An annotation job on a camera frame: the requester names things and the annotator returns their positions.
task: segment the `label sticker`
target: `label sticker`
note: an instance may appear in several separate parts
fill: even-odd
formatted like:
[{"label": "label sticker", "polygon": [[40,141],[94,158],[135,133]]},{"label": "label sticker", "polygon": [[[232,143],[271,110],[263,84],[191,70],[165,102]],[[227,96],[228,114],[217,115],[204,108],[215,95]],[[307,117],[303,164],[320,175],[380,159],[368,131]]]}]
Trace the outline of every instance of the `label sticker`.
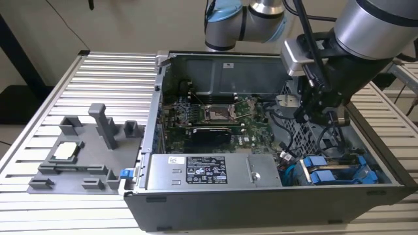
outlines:
[{"label": "label sticker", "polygon": [[233,63],[223,63],[223,68],[224,69],[232,69],[233,68]]},{"label": "label sticker", "polygon": [[188,184],[227,184],[224,157],[187,157],[185,182]]},{"label": "label sticker", "polygon": [[288,155],[285,155],[284,160],[289,161],[291,158],[292,158],[292,156],[288,154]]},{"label": "label sticker", "polygon": [[168,157],[168,164],[184,164],[184,157]]}]

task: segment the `metal bracket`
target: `metal bracket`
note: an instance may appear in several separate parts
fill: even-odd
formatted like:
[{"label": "metal bracket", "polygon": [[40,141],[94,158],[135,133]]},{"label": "metal bracket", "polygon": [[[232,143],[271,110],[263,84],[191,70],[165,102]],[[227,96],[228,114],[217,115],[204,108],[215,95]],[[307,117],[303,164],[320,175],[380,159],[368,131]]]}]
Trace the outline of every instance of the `metal bracket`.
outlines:
[{"label": "metal bracket", "polygon": [[169,51],[159,50],[155,57],[155,66],[161,67],[169,63]]}]

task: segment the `black pole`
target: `black pole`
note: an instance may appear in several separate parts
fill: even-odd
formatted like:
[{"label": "black pole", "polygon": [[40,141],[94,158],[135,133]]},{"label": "black pole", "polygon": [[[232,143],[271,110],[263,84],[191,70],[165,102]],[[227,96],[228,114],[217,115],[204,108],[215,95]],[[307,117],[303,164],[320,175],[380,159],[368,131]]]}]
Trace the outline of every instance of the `black pole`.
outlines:
[{"label": "black pole", "polygon": [[44,81],[41,80],[41,77],[38,76],[38,73],[4,21],[1,14],[0,14],[0,46],[17,72],[20,73],[20,76],[22,77],[34,97],[38,100],[44,100],[49,94],[49,90],[45,86]]}]

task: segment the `metal slotted surface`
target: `metal slotted surface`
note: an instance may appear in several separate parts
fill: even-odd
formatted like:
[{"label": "metal slotted surface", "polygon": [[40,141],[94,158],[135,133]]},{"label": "metal slotted surface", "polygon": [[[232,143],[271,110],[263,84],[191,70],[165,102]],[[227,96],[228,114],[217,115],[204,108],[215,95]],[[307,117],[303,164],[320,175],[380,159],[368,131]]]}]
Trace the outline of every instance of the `metal slotted surface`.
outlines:
[{"label": "metal slotted surface", "polygon": [[[29,179],[60,134],[56,125],[62,115],[77,114],[81,122],[92,122],[85,115],[86,108],[92,102],[104,102],[106,115],[117,123],[147,119],[149,98],[137,94],[149,92],[144,87],[152,86],[155,72],[143,68],[153,66],[153,55],[90,53],[78,60],[84,62],[76,63],[73,71],[64,76],[38,118],[33,118],[34,122],[28,124],[4,157],[9,161],[0,174],[0,232],[5,234],[145,234],[120,196],[25,193]],[[372,84],[358,92],[352,102],[418,181],[416,128]],[[416,235],[418,193],[392,206],[375,207],[347,225],[188,231],[188,235],[192,234]]]},{"label": "metal slotted surface", "polygon": [[392,64],[388,68],[403,84],[418,94],[418,63],[408,63],[402,61],[403,65]]}]

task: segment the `motherboard chip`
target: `motherboard chip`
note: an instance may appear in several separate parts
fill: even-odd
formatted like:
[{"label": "motherboard chip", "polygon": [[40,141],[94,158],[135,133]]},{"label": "motherboard chip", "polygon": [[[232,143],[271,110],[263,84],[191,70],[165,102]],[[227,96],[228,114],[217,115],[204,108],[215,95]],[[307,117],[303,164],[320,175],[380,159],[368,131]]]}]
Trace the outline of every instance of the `motherboard chip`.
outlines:
[{"label": "motherboard chip", "polygon": [[229,120],[229,110],[225,105],[208,105],[205,107],[205,120]]}]

